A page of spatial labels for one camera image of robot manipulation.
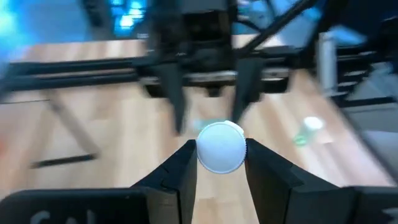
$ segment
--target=black metal frame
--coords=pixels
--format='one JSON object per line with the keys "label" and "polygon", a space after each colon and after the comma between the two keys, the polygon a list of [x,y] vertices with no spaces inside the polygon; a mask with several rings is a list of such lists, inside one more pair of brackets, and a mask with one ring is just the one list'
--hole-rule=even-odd
{"label": "black metal frame", "polygon": [[[238,71],[235,82],[225,82],[213,80],[211,82],[197,83],[191,78],[185,76],[178,69],[179,58],[155,58],[134,57],[134,58],[117,58],[107,60],[88,60],[80,62],[57,62],[57,63],[36,63],[36,62],[16,62],[10,64],[4,80],[0,83],[0,98],[10,91],[21,90],[48,90],[53,88],[66,88],[72,86],[88,86],[88,85],[105,85],[111,83],[138,82],[145,78],[155,78],[158,80],[153,85],[144,85],[146,90],[153,97],[167,97],[174,106],[175,122],[177,131],[181,130],[183,111],[185,109],[185,100],[182,93],[183,86],[202,86],[212,91],[220,89],[225,85],[236,84],[236,96],[232,114],[232,120],[237,122],[252,102],[259,99],[259,94],[283,92],[287,89],[289,78],[282,78],[277,82],[269,82],[262,80],[260,77],[261,70],[264,68],[306,68],[314,71],[317,66],[315,63],[315,43],[317,43],[318,35],[327,31],[331,26],[338,22],[338,15],[347,5],[348,0],[328,0],[323,9],[322,18],[318,21],[316,28],[310,36],[307,45],[301,49],[292,47],[267,47],[261,50],[254,50],[258,45],[263,43],[272,35],[278,33],[292,19],[302,13],[304,10],[312,7],[316,0],[301,0],[296,2],[284,15],[277,16],[275,21],[266,29],[262,29],[260,34],[253,38],[249,43],[240,49],[234,50],[234,59],[236,65],[234,68]],[[391,58],[380,54],[373,43],[363,45],[338,47],[337,48],[337,64],[338,64],[338,82],[356,82],[360,83],[365,75],[356,77],[346,76],[347,72],[368,69],[370,63],[386,61]],[[87,74],[70,75],[70,76],[45,76],[45,74],[79,72]],[[392,102],[390,98],[374,99],[368,101],[352,101],[348,103],[344,97],[334,98],[337,105],[353,106],[370,103],[387,103]],[[78,128],[80,134],[84,133],[82,128]],[[84,161],[94,159],[98,154],[93,152],[84,158],[78,159],[58,159],[55,161],[42,161],[34,164],[34,167],[52,166],[57,164],[65,164],[70,161]]]}
{"label": "black metal frame", "polygon": [[71,112],[62,103],[56,90],[42,90],[44,97],[46,97],[47,103],[51,110],[58,115],[63,125],[76,139],[80,147],[87,152],[86,155],[64,157],[58,159],[48,159],[44,161],[33,162],[31,165],[32,169],[38,169],[48,166],[57,166],[62,164],[71,164],[75,162],[91,161],[98,157],[100,154],[99,147],[91,140],[90,135],[81,127],[78,120],[73,116]]}

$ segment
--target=blue light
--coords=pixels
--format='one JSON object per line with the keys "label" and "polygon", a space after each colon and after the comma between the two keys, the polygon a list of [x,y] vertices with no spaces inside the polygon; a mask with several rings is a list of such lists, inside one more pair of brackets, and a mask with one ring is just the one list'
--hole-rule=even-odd
{"label": "blue light", "polygon": [[130,5],[129,15],[132,15],[134,19],[142,19],[144,13],[142,12],[142,5],[139,2],[133,1]]}
{"label": "blue light", "polygon": [[9,0],[0,0],[0,48],[14,49],[25,41]]}
{"label": "blue light", "polygon": [[114,6],[121,6],[123,5],[123,0],[111,0],[111,4]]}
{"label": "blue light", "polygon": [[132,15],[124,15],[120,18],[120,26],[125,29],[129,29],[134,25],[134,19]]}

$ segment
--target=black metal bar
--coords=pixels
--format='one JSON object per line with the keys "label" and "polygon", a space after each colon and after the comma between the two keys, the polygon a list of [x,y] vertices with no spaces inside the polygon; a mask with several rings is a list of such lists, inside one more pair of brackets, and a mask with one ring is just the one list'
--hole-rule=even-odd
{"label": "black metal bar", "polygon": [[9,91],[44,90],[53,88],[106,85],[136,81],[138,81],[138,76],[134,72],[110,73],[102,75],[76,75],[74,77],[56,78],[37,78],[24,76],[13,78],[8,89]]}
{"label": "black metal bar", "polygon": [[15,105],[20,103],[38,103],[38,102],[46,102],[48,100],[30,100],[30,101],[17,101],[17,102],[1,102],[0,105]]}
{"label": "black metal bar", "polygon": [[49,99],[47,102],[49,103],[51,110],[56,115],[58,115],[63,125],[70,132],[70,134],[72,134],[76,142],[88,154],[84,156],[72,156],[34,162],[31,165],[31,168],[36,169],[41,167],[57,166],[75,162],[85,162],[96,159],[100,154],[99,147],[94,143],[94,141],[91,140],[90,135],[83,129],[83,127],[74,117],[74,115],[67,110],[66,106],[64,106],[61,99],[59,98],[57,91],[46,90],[42,93],[46,98]]}
{"label": "black metal bar", "polygon": [[72,157],[65,157],[65,158],[59,158],[59,159],[48,159],[48,160],[44,160],[44,161],[34,162],[30,166],[30,168],[31,169],[39,169],[39,168],[49,167],[49,166],[59,166],[59,165],[76,163],[76,162],[86,162],[86,161],[92,161],[96,158],[97,158],[96,154],[88,154],[88,155],[83,155],[83,156],[72,156]]}
{"label": "black metal bar", "polygon": [[342,98],[335,100],[335,103],[340,108],[349,108],[356,106],[370,106],[370,105],[381,105],[386,103],[397,103],[396,100],[391,96],[377,97],[363,100],[344,100]]}
{"label": "black metal bar", "polygon": [[357,45],[344,45],[337,47],[337,55],[358,55],[364,52],[368,52],[371,49],[367,44],[357,44]]}
{"label": "black metal bar", "polygon": [[315,55],[315,44],[319,33],[328,31],[333,24],[338,22],[341,12],[347,6],[349,0],[327,0],[323,9],[321,19],[312,31],[306,46],[301,53],[303,66],[311,64]]}
{"label": "black metal bar", "polygon": [[2,99],[7,96],[8,91],[7,83],[4,79],[0,79],[0,102],[2,102]]}
{"label": "black metal bar", "polygon": [[276,18],[276,20],[266,29],[264,29],[259,35],[253,38],[244,47],[238,51],[238,58],[245,57],[258,45],[262,44],[270,36],[278,33],[286,24],[292,19],[302,13],[304,10],[312,7],[317,0],[301,0],[296,2],[285,14]]}
{"label": "black metal bar", "polygon": [[365,71],[372,63],[372,55],[345,55],[337,58],[337,74],[347,72]]}
{"label": "black metal bar", "polygon": [[392,56],[392,71],[398,73],[398,51],[395,51]]}
{"label": "black metal bar", "polygon": [[27,67],[26,72],[21,75],[37,75],[134,68],[138,66],[151,65],[152,59],[149,57],[131,57],[117,59],[85,60],[77,62],[17,62],[12,64],[15,66]]}
{"label": "black metal bar", "polygon": [[343,75],[340,78],[338,83],[343,83],[343,82],[361,82],[366,77],[368,77],[368,73],[367,72],[363,72],[363,73],[356,74],[356,75]]}
{"label": "black metal bar", "polygon": [[345,85],[340,85],[337,87],[337,90],[339,92],[351,93],[355,89],[356,85],[358,85],[358,83],[349,83],[349,84],[345,84]]}
{"label": "black metal bar", "polygon": [[272,1],[271,0],[265,0],[265,1],[266,1],[266,4],[268,6],[268,9],[269,9],[269,12],[270,12],[272,18],[275,19],[278,15],[276,13],[276,10],[275,10],[275,7],[274,7]]}

